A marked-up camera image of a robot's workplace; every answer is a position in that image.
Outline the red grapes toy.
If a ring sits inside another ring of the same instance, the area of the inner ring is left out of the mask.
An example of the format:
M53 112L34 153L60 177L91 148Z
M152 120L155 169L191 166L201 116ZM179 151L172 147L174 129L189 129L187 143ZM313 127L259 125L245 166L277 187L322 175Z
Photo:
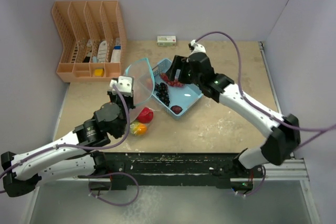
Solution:
M184 86L184 84L180 83L176 78L174 80L170 80L166 73L160 73L160 77L170 87L182 88Z

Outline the clear zip top bag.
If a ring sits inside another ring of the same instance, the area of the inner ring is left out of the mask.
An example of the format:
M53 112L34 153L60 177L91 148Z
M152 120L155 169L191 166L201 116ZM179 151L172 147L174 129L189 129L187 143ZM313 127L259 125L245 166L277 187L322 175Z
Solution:
M133 136L145 135L159 110L148 106L139 106L129 111L130 115L130 133Z

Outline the red apple toy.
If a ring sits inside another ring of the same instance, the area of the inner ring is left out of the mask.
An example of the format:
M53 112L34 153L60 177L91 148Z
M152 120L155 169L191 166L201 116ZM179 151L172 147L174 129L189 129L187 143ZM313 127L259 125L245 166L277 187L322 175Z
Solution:
M153 120L153 118L154 112L150 108L145 107L138 115L137 120L140 123L149 124Z

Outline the black grapes toy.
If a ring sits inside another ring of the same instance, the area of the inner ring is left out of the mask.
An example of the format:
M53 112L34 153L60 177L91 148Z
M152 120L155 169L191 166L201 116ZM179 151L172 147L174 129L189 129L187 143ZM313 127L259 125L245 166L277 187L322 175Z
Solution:
M166 106L170 105L170 97L168 92L168 87L166 83L156 83L155 84L155 95L158 97L158 99L165 104Z

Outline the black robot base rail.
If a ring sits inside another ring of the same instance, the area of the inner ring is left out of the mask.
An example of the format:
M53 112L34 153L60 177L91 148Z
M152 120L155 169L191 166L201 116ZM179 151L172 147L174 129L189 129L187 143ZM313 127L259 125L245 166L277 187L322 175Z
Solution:
M140 186L211 186L240 190L252 188L252 179L262 178L263 169L237 168L235 153L122 153L98 152L93 159L93 173L107 175L110 189L125 190Z

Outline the mango toy fruit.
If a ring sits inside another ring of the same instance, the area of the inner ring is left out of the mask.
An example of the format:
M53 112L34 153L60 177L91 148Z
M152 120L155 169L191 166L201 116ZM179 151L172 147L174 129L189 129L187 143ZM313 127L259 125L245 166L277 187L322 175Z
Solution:
M131 134L137 135L138 127L139 127L138 125L139 124L136 121L134 121L134 122L131 123L131 125L130 125L130 132L131 132Z

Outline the yellow lemon toy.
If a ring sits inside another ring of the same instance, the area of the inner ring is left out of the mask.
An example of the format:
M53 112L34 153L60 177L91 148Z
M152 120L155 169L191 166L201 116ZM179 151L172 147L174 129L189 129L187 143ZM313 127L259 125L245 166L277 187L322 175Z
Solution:
M135 129L135 134L137 136L142 136L144 135L148 130L148 127L146 124L139 123Z

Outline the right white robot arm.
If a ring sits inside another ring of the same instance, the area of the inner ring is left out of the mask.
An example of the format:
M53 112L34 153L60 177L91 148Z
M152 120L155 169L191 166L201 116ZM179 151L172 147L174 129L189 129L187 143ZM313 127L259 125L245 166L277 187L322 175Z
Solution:
M292 129L298 126L297 117L283 116L265 106L262 109L266 114L253 108L246 102L248 95L240 93L233 79L214 71L205 53L196 52L189 57L176 55L166 74L170 80L177 78L182 84L198 86L203 95L234 110L265 137L262 146L247 148L235 157L233 170L238 177L246 177L259 165L280 166L300 144L299 131Z

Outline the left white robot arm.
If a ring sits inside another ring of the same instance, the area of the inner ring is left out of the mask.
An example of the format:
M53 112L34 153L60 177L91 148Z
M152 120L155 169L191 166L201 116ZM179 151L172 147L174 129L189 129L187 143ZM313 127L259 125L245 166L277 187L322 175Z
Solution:
M129 111L135 107L133 92L117 89L108 91L108 96L110 102L60 139L24 154L2 153L1 193L12 198L26 195L48 177L61 174L53 165L122 144L130 131Z

